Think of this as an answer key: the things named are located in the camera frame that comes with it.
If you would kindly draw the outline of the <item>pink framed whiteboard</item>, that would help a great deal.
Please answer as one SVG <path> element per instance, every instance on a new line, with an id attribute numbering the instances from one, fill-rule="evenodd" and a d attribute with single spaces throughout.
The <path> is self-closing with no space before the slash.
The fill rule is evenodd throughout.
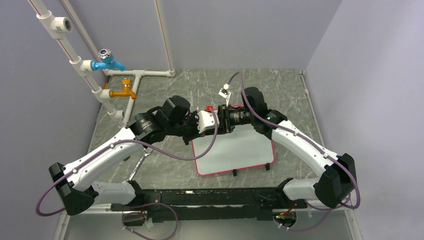
<path id="1" fill-rule="evenodd" d="M 200 176 L 209 176 L 238 170 L 265 167 L 275 161 L 273 142 L 266 136 L 257 133 L 250 123 L 249 111 L 241 104 L 230 106 L 230 123 L 233 132 L 216 136 L 212 148 L 203 157 L 194 161 L 196 172 Z M 206 136 L 191 141 L 195 157 L 203 153 L 210 145 L 214 129 L 206 130 Z"/>

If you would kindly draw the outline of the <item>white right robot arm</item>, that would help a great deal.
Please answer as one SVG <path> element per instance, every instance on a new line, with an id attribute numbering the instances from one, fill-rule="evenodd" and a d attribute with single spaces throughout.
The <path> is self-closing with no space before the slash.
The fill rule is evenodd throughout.
<path id="1" fill-rule="evenodd" d="M 242 106 L 218 106 L 218 132 L 231 133 L 236 126 L 250 124 L 257 133 L 293 152 L 317 176 L 287 178 L 276 188 L 276 203 L 287 208 L 295 201 L 318 200 L 329 209 L 345 206 L 344 200 L 358 187 L 353 157 L 330 151 L 305 135 L 284 114 L 268 108 L 258 88 L 248 87 L 241 95 Z"/>

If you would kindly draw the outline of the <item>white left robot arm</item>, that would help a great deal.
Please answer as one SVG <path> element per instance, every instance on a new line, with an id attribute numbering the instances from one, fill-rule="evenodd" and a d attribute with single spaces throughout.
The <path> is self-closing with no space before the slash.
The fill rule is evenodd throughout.
<path id="1" fill-rule="evenodd" d="M 70 216 L 78 215 L 93 205 L 121 204 L 131 210 L 144 203 L 141 187 L 133 180 L 104 183 L 98 177 L 118 162 L 142 149 L 155 147 L 166 136 L 181 137 L 185 144 L 200 135 L 201 113 L 190 111 L 185 98 L 174 95 L 163 105 L 136 114 L 116 135 L 94 151 L 68 164 L 56 162 L 49 168 L 53 188 Z"/>

